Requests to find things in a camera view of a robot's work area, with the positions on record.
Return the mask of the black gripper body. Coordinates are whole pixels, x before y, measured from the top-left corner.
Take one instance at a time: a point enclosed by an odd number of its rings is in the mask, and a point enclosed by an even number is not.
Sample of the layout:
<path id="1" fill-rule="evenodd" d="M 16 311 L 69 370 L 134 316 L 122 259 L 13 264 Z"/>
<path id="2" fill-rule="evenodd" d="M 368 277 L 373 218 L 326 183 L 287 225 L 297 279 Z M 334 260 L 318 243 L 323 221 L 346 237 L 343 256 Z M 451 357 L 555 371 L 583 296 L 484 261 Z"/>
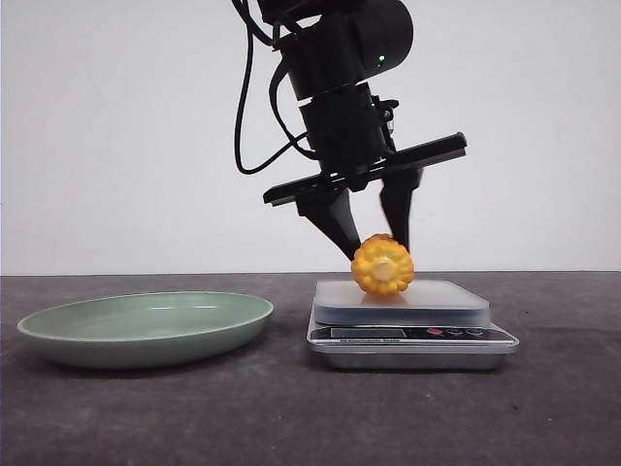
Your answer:
<path id="1" fill-rule="evenodd" d="M 371 181 L 466 154 L 467 140 L 461 132 L 398 150 L 392 140 L 398 106 L 396 100 L 373 95 L 366 83 L 314 96 L 300 111 L 320 173 L 274 186 L 263 200 L 279 206 L 323 188 L 359 191 Z"/>

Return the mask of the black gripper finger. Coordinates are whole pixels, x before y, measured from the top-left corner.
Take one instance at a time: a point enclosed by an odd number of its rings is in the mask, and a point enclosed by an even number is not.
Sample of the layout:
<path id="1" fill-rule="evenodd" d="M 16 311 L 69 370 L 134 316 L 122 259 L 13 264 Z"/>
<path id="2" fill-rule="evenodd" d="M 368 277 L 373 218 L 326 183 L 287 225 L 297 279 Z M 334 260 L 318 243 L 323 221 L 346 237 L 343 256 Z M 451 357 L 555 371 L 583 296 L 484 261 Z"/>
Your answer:
<path id="1" fill-rule="evenodd" d="M 419 187 L 422 169 L 394 172 L 382 179 L 380 203 L 392 237 L 401 245 L 409 244 L 409 214 L 413 192 Z"/>
<path id="2" fill-rule="evenodd" d="M 296 198 L 298 214 L 306 217 L 348 259 L 360 247 L 347 189 L 320 189 Z"/>

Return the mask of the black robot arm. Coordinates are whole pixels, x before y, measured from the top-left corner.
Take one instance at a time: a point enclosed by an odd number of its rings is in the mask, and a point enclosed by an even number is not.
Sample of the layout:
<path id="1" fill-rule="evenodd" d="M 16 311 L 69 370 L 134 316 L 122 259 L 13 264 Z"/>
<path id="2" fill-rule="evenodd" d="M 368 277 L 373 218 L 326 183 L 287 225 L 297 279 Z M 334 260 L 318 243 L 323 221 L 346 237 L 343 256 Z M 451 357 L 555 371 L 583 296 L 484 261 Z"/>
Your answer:
<path id="1" fill-rule="evenodd" d="M 347 258 L 361 242 L 348 194 L 380 180 L 381 207 L 393 238 L 409 245 L 411 195 L 424 167 L 464 155 L 467 141 L 456 133 L 397 150 L 391 138 L 396 100 L 371 93 L 368 78 L 401 64 L 413 43 L 414 28 L 401 1 L 263 1 L 263 18 L 275 29 L 281 54 L 269 87 L 275 107 L 278 86 L 289 78 L 302 102 L 309 146 L 305 157 L 318 175 L 270 188 L 264 200 L 293 202 L 300 216 L 321 230 Z"/>

